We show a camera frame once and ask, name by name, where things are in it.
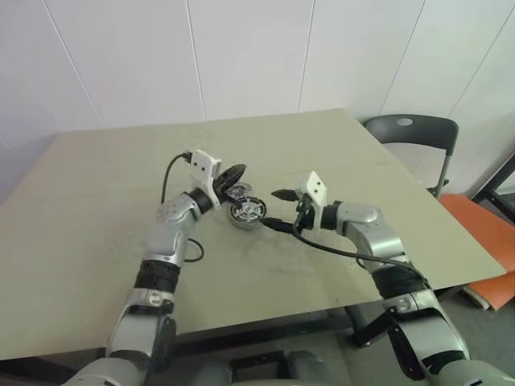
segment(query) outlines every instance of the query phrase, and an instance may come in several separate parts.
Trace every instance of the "beige tabletop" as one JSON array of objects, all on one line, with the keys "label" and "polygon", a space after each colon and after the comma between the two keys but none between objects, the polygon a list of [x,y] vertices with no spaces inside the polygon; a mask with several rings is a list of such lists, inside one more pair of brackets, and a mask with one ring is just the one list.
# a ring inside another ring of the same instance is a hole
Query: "beige tabletop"
[{"label": "beige tabletop", "polygon": [[[435,288],[504,270],[344,110],[63,133],[0,206],[0,359],[105,345],[134,284],[155,223],[168,161],[202,149],[243,178],[272,216],[295,207],[270,196],[316,170],[330,201],[377,205]],[[171,171],[169,195],[189,188]],[[194,237],[205,258],[183,268],[179,333],[379,299],[354,261],[262,228],[234,228],[208,213]],[[323,232],[319,241],[355,250]]]}]

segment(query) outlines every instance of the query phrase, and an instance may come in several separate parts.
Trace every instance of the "orange chair seat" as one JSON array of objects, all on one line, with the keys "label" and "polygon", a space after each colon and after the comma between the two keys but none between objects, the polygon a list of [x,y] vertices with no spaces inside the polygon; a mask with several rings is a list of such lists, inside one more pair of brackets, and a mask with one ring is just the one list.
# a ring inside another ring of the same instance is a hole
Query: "orange chair seat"
[{"label": "orange chair seat", "polygon": [[470,285],[492,308],[500,308],[515,297],[515,227],[464,195],[443,195],[440,203],[508,271]]}]

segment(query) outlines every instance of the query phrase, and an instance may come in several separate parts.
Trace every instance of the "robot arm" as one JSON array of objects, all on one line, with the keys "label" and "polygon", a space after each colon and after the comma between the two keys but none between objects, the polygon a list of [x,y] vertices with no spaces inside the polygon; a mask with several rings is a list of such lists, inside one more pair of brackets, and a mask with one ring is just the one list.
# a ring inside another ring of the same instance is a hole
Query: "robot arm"
[{"label": "robot arm", "polygon": [[192,165],[194,188],[159,208],[159,223],[150,233],[106,357],[80,370],[65,385],[137,386],[146,382],[156,364],[166,360],[175,336],[175,287],[189,235],[205,212],[231,199],[227,190],[245,171],[245,165],[235,165],[218,175],[220,160],[199,150],[184,158]]},{"label": "robot arm", "polygon": [[412,380],[427,378],[442,385],[515,384],[493,366],[470,360],[461,335],[427,280],[411,264],[402,241],[384,221],[379,208],[340,201],[326,205],[326,191],[318,175],[311,172],[297,191],[272,193],[280,199],[299,202],[297,220],[293,224],[271,218],[262,222],[317,248],[323,246],[304,239],[302,230],[334,231],[354,243],[355,257],[372,257],[362,260],[361,265],[384,298],[385,313],[355,332],[353,342],[362,347],[388,334],[401,369]]}]

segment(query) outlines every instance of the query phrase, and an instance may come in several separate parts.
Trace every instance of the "chair backrest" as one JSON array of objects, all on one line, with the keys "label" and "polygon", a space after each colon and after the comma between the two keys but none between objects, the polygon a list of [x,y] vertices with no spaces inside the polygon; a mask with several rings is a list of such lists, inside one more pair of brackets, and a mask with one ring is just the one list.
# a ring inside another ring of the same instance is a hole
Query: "chair backrest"
[{"label": "chair backrest", "polygon": [[414,143],[444,149],[450,156],[458,137],[458,125],[446,118],[395,114],[369,119],[365,128],[380,143]]}]

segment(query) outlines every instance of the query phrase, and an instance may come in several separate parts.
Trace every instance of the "gray floor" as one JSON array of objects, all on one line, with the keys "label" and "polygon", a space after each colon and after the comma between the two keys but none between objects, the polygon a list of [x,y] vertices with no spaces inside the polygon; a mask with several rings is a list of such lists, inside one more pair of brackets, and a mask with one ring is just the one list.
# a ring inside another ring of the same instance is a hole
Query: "gray floor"
[{"label": "gray floor", "polygon": [[[480,310],[462,295],[447,299],[443,306],[465,338],[471,357],[487,361],[515,377],[515,302],[498,311]],[[367,318],[381,313],[378,303],[364,305]],[[195,370],[205,361],[233,359],[267,351],[309,350],[324,361],[338,384],[375,386],[415,384],[402,374],[388,339],[371,347],[355,349],[347,342],[347,332],[303,335],[272,343],[218,351],[179,359],[154,377],[154,386],[187,385]],[[93,360],[94,352],[52,356],[59,363],[82,367]]]}]

